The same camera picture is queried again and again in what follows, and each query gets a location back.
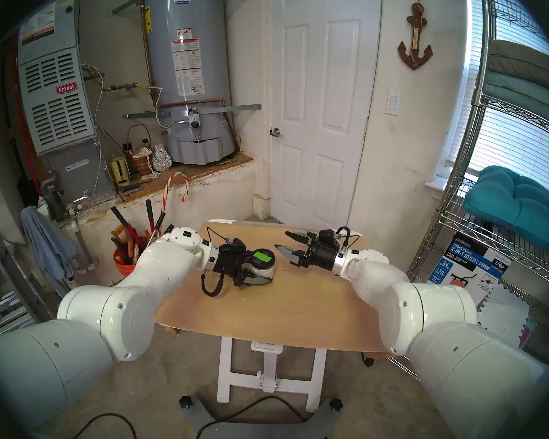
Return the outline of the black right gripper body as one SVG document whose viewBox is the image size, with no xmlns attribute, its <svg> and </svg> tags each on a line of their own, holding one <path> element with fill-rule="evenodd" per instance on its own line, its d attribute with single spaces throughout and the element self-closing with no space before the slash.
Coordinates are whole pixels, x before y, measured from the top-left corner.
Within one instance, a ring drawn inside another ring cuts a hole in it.
<svg viewBox="0 0 549 439">
<path fill-rule="evenodd" d="M 339 250 L 337 241 L 332 244 L 314 241 L 307 251 L 307 267 L 316 266 L 325 270 L 333 270 Z"/>
</svg>

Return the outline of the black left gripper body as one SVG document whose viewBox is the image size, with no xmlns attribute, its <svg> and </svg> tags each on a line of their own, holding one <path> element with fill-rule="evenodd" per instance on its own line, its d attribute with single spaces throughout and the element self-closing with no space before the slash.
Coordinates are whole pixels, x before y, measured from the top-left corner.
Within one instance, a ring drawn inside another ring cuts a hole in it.
<svg viewBox="0 0 549 439">
<path fill-rule="evenodd" d="M 241 287 L 245 279 L 242 265 L 248 262 L 249 255 L 246 247 L 218 247 L 213 268 L 213 272 L 220 274 L 216 287 L 223 287 L 225 276 L 232 278 L 234 286 Z"/>
</svg>

